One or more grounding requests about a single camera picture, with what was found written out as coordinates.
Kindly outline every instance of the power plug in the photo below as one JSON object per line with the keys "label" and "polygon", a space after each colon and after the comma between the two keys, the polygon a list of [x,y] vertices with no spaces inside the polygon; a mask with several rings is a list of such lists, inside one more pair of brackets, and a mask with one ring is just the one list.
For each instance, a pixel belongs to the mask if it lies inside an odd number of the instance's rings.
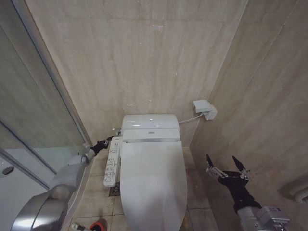
{"label": "power plug", "polygon": [[216,108],[207,100],[195,100],[193,101],[193,107],[197,113],[203,112],[206,120],[213,120],[217,114]]}

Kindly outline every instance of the red object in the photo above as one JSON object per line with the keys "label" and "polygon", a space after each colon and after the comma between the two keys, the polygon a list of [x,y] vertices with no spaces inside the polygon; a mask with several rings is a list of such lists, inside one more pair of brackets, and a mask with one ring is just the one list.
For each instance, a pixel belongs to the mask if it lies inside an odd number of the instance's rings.
{"label": "red object", "polygon": [[94,230],[94,231],[106,231],[104,226],[99,222],[95,222],[95,223],[91,224],[89,229]]}

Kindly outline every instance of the tile floor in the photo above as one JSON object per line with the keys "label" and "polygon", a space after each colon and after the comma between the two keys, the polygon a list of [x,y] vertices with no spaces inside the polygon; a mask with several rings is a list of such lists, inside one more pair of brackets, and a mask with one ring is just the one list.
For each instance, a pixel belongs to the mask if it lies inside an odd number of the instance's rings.
{"label": "tile floor", "polygon": [[[188,198],[187,211],[180,231],[218,231],[189,148],[183,148],[183,155]],[[108,224],[108,231],[130,231],[123,214],[121,197],[109,197],[109,188],[103,185],[107,158],[108,152],[101,152],[95,158],[85,192],[71,222],[89,227],[103,218]]]}

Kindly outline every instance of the white power cord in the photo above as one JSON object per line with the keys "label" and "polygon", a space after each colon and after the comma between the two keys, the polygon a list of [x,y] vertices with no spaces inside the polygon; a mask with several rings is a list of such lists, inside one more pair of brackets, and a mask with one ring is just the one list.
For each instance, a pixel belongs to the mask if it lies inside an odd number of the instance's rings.
{"label": "white power cord", "polygon": [[189,122],[189,121],[191,121],[191,120],[197,119],[197,118],[201,117],[203,114],[204,114],[204,112],[202,112],[202,113],[201,113],[200,115],[198,115],[197,117],[194,117],[194,118],[191,118],[191,119],[187,119],[187,120],[183,120],[183,121],[179,122],[179,124],[186,123],[186,122]]}

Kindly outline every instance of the toilet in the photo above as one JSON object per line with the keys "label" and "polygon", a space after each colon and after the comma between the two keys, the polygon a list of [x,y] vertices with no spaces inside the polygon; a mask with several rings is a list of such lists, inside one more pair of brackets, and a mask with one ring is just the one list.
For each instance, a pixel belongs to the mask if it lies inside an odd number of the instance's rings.
{"label": "toilet", "polygon": [[126,115],[121,135],[121,200],[133,231],[178,231],[187,181],[175,115]]}

